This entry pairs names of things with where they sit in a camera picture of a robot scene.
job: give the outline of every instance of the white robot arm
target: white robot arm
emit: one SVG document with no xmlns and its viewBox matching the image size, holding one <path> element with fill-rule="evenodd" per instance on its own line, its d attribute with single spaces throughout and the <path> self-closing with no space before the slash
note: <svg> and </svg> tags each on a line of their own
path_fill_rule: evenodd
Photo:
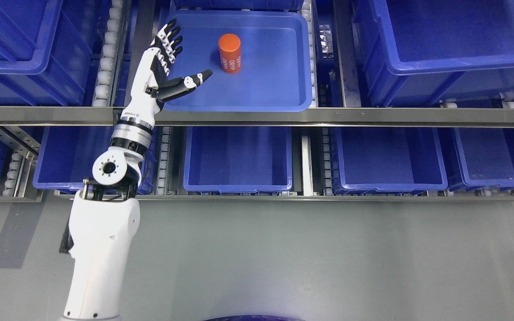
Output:
<svg viewBox="0 0 514 321">
<path fill-rule="evenodd" d="M 154 115 L 164 102 L 194 91 L 209 76 L 197 75 L 167 80 L 182 37 L 171 20 L 144 51 L 131 89 L 132 100 L 122 111 L 110 147 L 92 165 L 93 179 L 73 201 L 62 252 L 75 259 L 73 281 L 62 321 L 120 320 L 120 292 L 130 243 L 140 223 L 135 195 L 141 183 L 144 160 L 155 124 Z M 123 201 L 103 200 L 110 190 Z"/>
</svg>

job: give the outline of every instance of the orange can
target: orange can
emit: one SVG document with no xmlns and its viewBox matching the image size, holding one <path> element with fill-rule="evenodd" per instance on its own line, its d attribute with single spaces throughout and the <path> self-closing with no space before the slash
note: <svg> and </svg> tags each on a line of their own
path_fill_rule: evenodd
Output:
<svg viewBox="0 0 514 321">
<path fill-rule="evenodd" d="M 220 58 L 223 70 L 234 74 L 241 70 L 241 40 L 234 34 L 220 38 Z"/>
</svg>

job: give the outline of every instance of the gray floor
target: gray floor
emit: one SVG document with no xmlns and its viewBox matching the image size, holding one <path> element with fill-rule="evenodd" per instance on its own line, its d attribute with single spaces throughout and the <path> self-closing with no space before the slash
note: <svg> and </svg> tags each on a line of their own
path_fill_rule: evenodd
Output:
<svg viewBox="0 0 514 321">
<path fill-rule="evenodd" d="M 57 248 L 70 202 L 48 196 L 38 206 L 0 204 L 0 265 L 21 266 L 0 268 L 1 321 L 53 321 L 65 304 L 73 260 Z M 514 203 L 143 202 L 141 210 L 125 321 L 514 320 Z M 29 233 L 12 237 L 35 223 L 30 244 Z"/>
</svg>

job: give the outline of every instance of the storage rack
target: storage rack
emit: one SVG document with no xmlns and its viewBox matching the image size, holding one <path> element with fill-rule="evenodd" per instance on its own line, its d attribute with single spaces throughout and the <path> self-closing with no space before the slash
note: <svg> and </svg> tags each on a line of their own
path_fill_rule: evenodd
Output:
<svg viewBox="0 0 514 321">
<path fill-rule="evenodd" d="M 183 142 L 183 126 L 292 126 L 294 146 L 300 153 L 294 157 L 298 166 L 295 189 L 289 195 L 188 195 L 180 188 L 180 160 L 169 160 L 168 189 L 166 195 L 142 195 L 144 200 L 268 200 L 268 201 L 514 201 L 514 193 L 493 193 L 476 191 L 474 193 L 447 193 L 439 191 L 432 195 L 365 195 L 332 196 L 327 191 L 323 164 L 323 140 L 326 138 L 322 128 L 330 126 L 378 126 L 378 127 L 433 127 L 433 128 L 514 128 L 514 109 L 495 108 L 373 108 L 361 107 L 357 79 L 354 41 L 355 34 L 351 22 L 349 0 L 332 0 L 334 8 L 333 35 L 336 38 L 335 50 L 339 68 L 342 106 L 309 107 L 302 112 L 171 112 L 163 110 L 156 115 L 157 126 L 174 126 L 171 144 L 173 155 L 180 155 Z M 137 23 L 134 28 L 133 53 L 141 53 L 151 41 L 155 0 L 141 0 L 137 6 Z M 129 79 L 133 79 L 141 55 L 131 58 Z M 130 90 L 126 91 L 126 103 Z M 120 113 L 112 107 L 26 107 L 0 106 L 0 128 L 4 126 L 112 126 Z M 20 138 L 6 136 L 6 140 L 19 143 Z M 25 194 L 12 198 L 0 197 L 0 201 L 38 201 L 41 193 L 33 190 L 31 183 L 22 181 Z M 71 198 L 55 192 L 64 198 Z"/>
</svg>

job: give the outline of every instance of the silver joint ring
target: silver joint ring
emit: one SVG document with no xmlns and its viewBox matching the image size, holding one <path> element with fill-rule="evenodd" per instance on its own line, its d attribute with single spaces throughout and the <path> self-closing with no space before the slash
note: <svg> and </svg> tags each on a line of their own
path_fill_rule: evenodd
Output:
<svg viewBox="0 0 514 321">
<path fill-rule="evenodd" d="M 153 130 L 153 126 L 151 124 L 145 122 L 144 120 L 138 119 L 136 117 L 122 116 L 122 117 L 120 117 L 120 120 L 124 120 L 126 122 L 131 122 L 131 123 L 136 123 L 141 126 L 144 126 L 145 128 L 148 128 L 149 130 Z"/>
<path fill-rule="evenodd" d="M 146 148 L 149 147 L 149 144 L 152 140 L 152 136 L 149 134 L 149 132 L 129 124 L 116 124 L 116 126 L 114 126 L 114 132 L 112 132 L 111 137 L 123 138 L 125 140 L 137 142 L 142 146 L 146 146 Z"/>
</svg>

